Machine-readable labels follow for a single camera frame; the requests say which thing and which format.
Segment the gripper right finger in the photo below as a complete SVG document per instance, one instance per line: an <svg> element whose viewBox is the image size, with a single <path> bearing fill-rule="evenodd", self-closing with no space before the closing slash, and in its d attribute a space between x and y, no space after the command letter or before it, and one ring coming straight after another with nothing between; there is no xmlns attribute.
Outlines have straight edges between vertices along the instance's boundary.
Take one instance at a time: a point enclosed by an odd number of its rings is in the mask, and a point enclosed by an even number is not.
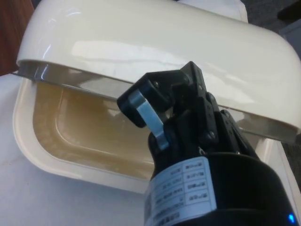
<svg viewBox="0 0 301 226"><path fill-rule="evenodd" d="M173 88L173 114L189 110L197 144L206 153L235 153L255 156L256 153L243 137L230 113L219 110L215 97L207 92L201 69L192 61L183 66L184 83Z"/></svg>

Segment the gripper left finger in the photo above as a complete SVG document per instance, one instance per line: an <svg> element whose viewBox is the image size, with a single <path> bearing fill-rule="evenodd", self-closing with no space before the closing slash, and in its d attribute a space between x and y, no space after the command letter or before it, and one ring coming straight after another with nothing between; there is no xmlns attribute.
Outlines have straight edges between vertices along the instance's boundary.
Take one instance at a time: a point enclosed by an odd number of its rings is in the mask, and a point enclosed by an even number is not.
<svg viewBox="0 0 301 226"><path fill-rule="evenodd" d="M120 111L147 127L152 155L198 155L205 144L202 73L171 70L146 73L118 99Z"/></svg>

